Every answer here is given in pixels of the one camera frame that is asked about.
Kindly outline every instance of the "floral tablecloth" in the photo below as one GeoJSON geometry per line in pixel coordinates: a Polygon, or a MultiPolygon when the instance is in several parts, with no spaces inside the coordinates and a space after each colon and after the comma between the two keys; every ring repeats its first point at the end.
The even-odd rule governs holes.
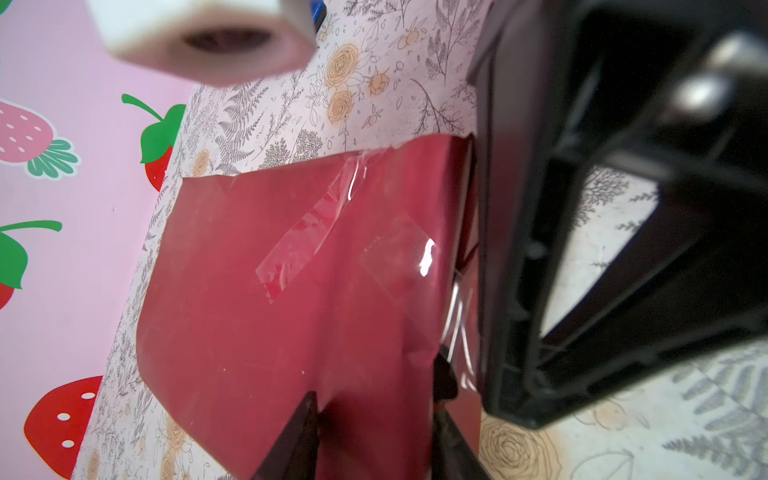
{"type": "MultiPolygon", "coordinates": [[[[72,478],[229,478],[157,403],[136,365],[136,324],[182,177],[470,133],[475,93],[464,79],[489,2],[330,0],[305,70],[194,90],[72,478]]],[[[592,172],[550,321],[637,230],[655,191],[626,174],[592,172]]],[[[480,458],[504,480],[768,478],[766,353],[755,343],[692,362],[545,431],[484,418],[480,458]]]]}

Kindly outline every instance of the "white roll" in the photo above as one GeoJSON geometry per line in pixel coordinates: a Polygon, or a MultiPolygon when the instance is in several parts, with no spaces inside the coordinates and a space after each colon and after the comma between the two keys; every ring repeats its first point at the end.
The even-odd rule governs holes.
{"type": "Polygon", "coordinates": [[[309,0],[88,0],[117,58],[225,86],[303,68],[309,0]]]}

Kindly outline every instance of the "red wrapping paper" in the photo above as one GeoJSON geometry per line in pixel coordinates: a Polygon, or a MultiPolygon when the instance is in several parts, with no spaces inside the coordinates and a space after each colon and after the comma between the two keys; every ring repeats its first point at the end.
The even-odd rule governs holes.
{"type": "Polygon", "coordinates": [[[144,381],[246,480],[308,390],[317,478],[426,478],[469,141],[184,179],[137,328],[144,381]]]}

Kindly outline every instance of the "dark hole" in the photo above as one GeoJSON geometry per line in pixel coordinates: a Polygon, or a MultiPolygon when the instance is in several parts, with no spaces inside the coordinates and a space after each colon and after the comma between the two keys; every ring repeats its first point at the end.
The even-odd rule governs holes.
{"type": "Polygon", "coordinates": [[[240,53],[259,48],[270,39],[268,31],[252,28],[222,28],[184,37],[187,45],[215,54],[240,53]]]}

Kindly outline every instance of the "pink strawberry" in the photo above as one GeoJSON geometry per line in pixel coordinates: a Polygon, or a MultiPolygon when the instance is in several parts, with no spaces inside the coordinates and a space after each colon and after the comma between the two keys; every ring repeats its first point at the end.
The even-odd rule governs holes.
{"type": "Polygon", "coordinates": [[[0,162],[26,164],[33,177],[58,180],[77,173],[80,157],[71,150],[45,117],[0,98],[0,162]]]}
{"type": "Polygon", "coordinates": [[[53,142],[53,127],[38,115],[0,101],[0,160],[20,164],[39,157],[53,142]]]}

